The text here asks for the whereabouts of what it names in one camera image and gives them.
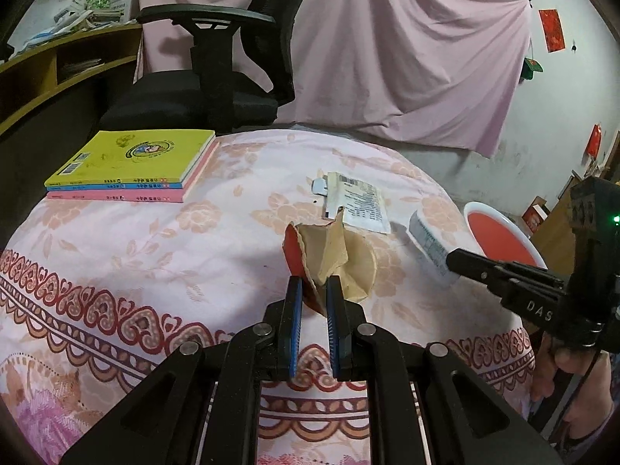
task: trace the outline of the office chair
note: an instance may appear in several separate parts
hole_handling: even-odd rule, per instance
[[[144,8],[139,22],[171,19],[191,33],[192,70],[146,74],[103,115],[98,128],[230,133],[234,127],[271,124],[278,107],[295,99],[290,44],[302,1],[252,0],[247,10],[183,3]],[[239,28],[245,53],[274,84],[269,92],[232,69],[232,37]]]

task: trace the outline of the yellow book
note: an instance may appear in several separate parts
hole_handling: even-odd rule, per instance
[[[45,186],[179,183],[213,138],[204,129],[99,131]]]

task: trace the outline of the screw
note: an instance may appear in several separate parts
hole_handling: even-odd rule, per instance
[[[265,322],[261,322],[252,327],[252,332],[260,336],[269,335],[271,334],[271,331],[272,331],[271,325],[266,324]]]
[[[185,341],[181,346],[179,346],[179,351],[181,355],[193,355],[198,351],[198,343],[195,341]]]
[[[431,344],[429,351],[434,357],[445,357],[448,354],[448,348],[442,343]]]
[[[357,331],[362,335],[373,335],[377,332],[377,328],[373,324],[359,324]]]

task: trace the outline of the mesh chair back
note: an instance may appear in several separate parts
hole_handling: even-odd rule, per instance
[[[241,42],[247,56],[269,76],[271,95],[284,105],[295,99],[291,66],[291,36],[295,15],[303,0],[252,0],[247,10],[273,17],[274,29],[241,26]]]

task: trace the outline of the white rim of basin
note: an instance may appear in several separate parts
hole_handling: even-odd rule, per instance
[[[525,234],[523,234],[522,231],[508,218],[504,217],[504,215],[498,212],[497,209],[491,208],[491,206],[485,205],[484,203],[478,203],[477,201],[472,201],[471,203],[467,203],[467,205],[465,205],[465,208],[463,208],[465,223],[467,224],[469,232],[472,236],[474,236],[475,239],[474,231],[471,230],[471,227],[469,225],[468,217],[470,213],[482,213],[491,217],[493,220],[497,220],[497,222],[506,227],[512,234],[515,235],[515,237],[521,242],[521,244],[525,246],[525,249],[528,250],[529,254],[532,256],[534,262],[538,267],[542,269],[547,269],[547,264],[545,264],[540,253],[538,253],[538,250],[534,245],[532,245],[532,242],[528,239],[528,237],[525,236]]]

